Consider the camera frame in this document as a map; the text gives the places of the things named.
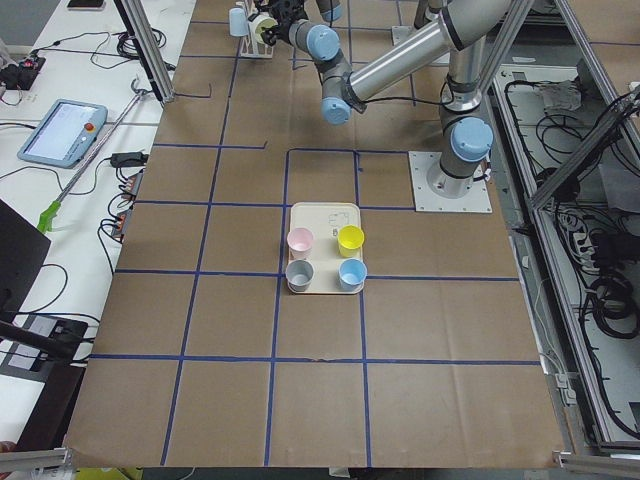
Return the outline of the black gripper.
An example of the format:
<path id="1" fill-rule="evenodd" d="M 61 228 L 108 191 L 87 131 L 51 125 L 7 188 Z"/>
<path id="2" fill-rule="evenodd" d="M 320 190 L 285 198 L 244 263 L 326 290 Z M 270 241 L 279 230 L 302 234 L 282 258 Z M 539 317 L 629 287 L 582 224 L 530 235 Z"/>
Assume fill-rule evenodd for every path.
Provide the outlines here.
<path id="1" fill-rule="evenodd" d="M 276 26 L 261 32 L 263 43 L 275 45 L 278 40 L 288 41 L 291 26 L 305 18 L 304 3 L 304 0 L 254 0 L 258 13 L 270 15 L 277 22 Z"/>

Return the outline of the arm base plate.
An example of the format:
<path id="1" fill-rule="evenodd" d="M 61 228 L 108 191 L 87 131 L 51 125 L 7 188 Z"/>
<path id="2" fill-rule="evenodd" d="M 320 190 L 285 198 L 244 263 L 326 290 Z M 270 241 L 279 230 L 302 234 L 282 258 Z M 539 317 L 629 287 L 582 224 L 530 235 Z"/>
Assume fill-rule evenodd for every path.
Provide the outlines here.
<path id="1" fill-rule="evenodd" d="M 398 52 L 419 51 L 422 45 L 422 35 L 425 27 L 393 26 L 391 28 L 392 44 Z"/>
<path id="2" fill-rule="evenodd" d="M 469 179 L 448 177 L 440 165 L 440 152 L 408 153 L 414 205 L 417 212 L 477 213 L 493 212 L 487 181 L 477 166 Z"/>

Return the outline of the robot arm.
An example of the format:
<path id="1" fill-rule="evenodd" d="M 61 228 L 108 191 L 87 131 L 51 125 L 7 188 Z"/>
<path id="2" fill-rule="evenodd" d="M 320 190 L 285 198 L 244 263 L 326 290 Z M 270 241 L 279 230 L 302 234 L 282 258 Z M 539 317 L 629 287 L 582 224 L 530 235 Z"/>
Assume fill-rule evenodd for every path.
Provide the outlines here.
<path id="1" fill-rule="evenodd" d="M 512 46 L 531 1 L 421 1 L 414 29 L 439 25 L 453 41 L 441 92 L 445 146 L 427 173 L 429 187 L 447 199 L 462 198 L 494 142 L 492 127 L 478 116 L 489 84 Z"/>
<path id="2" fill-rule="evenodd" d="M 502 1 L 447 1 L 440 8 L 421 1 L 408 37 L 365 66 L 353 68 L 330 26 L 342 15 L 339 1 L 317 3 L 321 24 L 309 19 L 303 1 L 254 1 L 252 6 L 256 15 L 275 21 L 259 34 L 265 44 L 281 40 L 311 57 L 321 82 L 322 115 L 332 125 L 346 123 L 352 111 L 364 112 L 380 100 L 379 93 L 445 54 L 450 55 L 449 73 L 436 104 L 455 114 L 476 109 L 482 100 L 485 38 L 509 8 Z"/>

